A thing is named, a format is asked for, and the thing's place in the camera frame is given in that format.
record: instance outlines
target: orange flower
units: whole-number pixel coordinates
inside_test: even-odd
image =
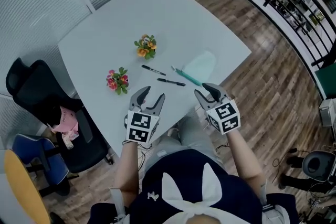
[[[139,57],[145,57],[145,55],[149,52],[149,50],[144,48],[138,48],[137,53]]]

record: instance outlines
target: black marker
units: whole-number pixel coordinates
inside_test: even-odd
[[[162,81],[162,82],[167,82],[167,83],[172,83],[172,84],[176,84],[178,86],[185,86],[184,83],[181,83],[181,82],[175,82],[175,81],[171,81],[171,80],[166,80],[166,79],[157,79],[159,81]]]
[[[155,69],[153,69],[153,68],[150,68],[150,67],[148,67],[148,66],[145,66],[145,65],[142,65],[141,67],[143,67],[144,69],[148,69],[148,70],[150,70],[150,71],[153,71],[153,72],[155,72],[155,73],[158,73],[158,74],[160,74],[160,75],[163,75],[163,76],[166,75],[165,73],[161,73],[160,71],[157,71],[157,70],[155,70]]]

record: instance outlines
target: white table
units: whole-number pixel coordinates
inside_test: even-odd
[[[137,57],[135,40],[154,35],[158,44],[152,60]],[[111,0],[82,21],[60,43],[60,53],[85,107],[107,142],[120,155],[123,124],[131,95],[151,86],[146,106],[160,94],[166,99],[151,142],[197,105],[194,89],[208,94],[171,69],[182,68],[204,51],[216,56],[209,82],[221,83],[250,50],[221,21],[194,0]],[[141,68],[146,64],[185,87],[156,81],[162,77]],[[110,69],[128,69],[129,93],[118,96],[106,86]]]

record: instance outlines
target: black and white marker cube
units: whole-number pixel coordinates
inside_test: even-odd
[[[160,117],[130,110],[127,115],[126,140],[144,145],[148,144],[156,130]]]
[[[235,100],[226,100],[227,102],[206,112],[209,123],[221,134],[240,127],[240,114]]]

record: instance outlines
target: white bow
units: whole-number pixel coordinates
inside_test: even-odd
[[[195,204],[185,201],[178,189],[174,179],[167,173],[162,177],[162,199],[182,212],[177,213],[164,222],[164,224],[186,223],[194,215],[207,215],[218,219],[221,223],[245,224],[246,221],[235,215],[210,207],[219,202],[222,198],[222,187],[220,181],[209,163],[203,168],[202,177],[202,201]]]

